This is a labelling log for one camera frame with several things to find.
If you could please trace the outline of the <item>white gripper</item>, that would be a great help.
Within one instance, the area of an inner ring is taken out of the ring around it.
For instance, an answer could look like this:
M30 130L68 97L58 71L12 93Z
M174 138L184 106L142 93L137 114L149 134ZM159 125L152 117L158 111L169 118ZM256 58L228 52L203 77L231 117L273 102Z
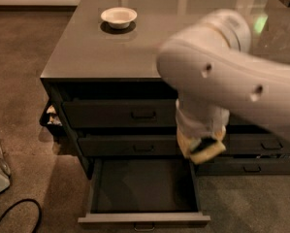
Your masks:
M230 112L201 101L176 101L177 143L185 158L192 156L196 139L212 137L222 143Z

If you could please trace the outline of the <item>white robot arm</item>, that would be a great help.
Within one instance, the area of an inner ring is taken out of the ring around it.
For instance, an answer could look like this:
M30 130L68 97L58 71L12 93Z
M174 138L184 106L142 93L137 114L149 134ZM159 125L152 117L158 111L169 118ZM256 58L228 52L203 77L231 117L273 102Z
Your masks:
M223 151L229 115L290 142L290 65L248 53L251 33L236 11L218 10L161 47L156 66L177 91L177 142L196 164Z

